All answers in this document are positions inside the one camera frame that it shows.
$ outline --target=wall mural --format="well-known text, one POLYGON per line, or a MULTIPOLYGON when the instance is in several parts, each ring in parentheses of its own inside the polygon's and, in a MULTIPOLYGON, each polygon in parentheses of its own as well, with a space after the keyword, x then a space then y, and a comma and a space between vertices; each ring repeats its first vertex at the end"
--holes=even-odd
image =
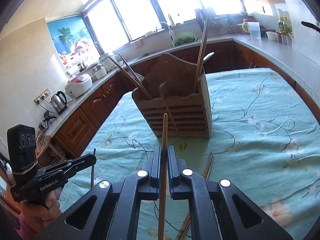
POLYGON ((78 65, 98 61, 100 54, 91 39, 81 16, 68 17, 47 23, 52 41, 69 73, 78 65))

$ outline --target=human hand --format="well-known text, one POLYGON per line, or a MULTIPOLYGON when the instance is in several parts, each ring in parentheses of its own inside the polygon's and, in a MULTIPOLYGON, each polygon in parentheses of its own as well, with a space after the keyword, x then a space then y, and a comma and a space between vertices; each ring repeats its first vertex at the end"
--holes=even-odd
POLYGON ((47 207, 26 200, 20 202, 24 222, 36 232, 41 231, 62 214, 59 210, 60 203, 53 192, 45 196, 44 203, 47 207))

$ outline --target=pink sleeve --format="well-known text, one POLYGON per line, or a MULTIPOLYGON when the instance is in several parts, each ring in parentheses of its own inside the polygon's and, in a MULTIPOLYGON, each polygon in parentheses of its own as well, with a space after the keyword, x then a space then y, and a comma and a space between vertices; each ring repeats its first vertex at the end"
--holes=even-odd
POLYGON ((21 236, 23 240, 32 240, 35 235, 37 234, 35 231, 33 231, 25 222, 23 214, 20 214, 19 216, 19 222, 21 225, 20 230, 17 230, 17 233, 21 236))

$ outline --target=plastic pitcher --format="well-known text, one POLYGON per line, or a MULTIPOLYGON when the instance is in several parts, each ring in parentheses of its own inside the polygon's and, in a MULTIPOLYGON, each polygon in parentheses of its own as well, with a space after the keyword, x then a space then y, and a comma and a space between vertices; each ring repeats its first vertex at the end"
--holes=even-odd
POLYGON ((250 33, 252 39, 261 39, 260 24, 258 22, 244 22, 242 28, 245 32, 250 33))

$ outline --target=faucet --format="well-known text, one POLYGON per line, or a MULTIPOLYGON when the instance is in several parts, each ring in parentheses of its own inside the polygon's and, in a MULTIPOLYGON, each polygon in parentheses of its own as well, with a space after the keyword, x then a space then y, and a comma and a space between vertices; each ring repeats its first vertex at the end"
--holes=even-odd
POLYGON ((157 24, 157 26, 156 26, 156 33, 158 33, 157 27, 158 27, 158 25, 161 24, 161 23, 167 25, 167 27, 169 28, 169 35, 170 35, 170 37, 171 37, 171 40, 173 41, 173 39, 175 38, 174 33, 173 33, 173 31, 171 30, 169 24, 167 24, 166 22, 159 22, 159 23, 157 24))

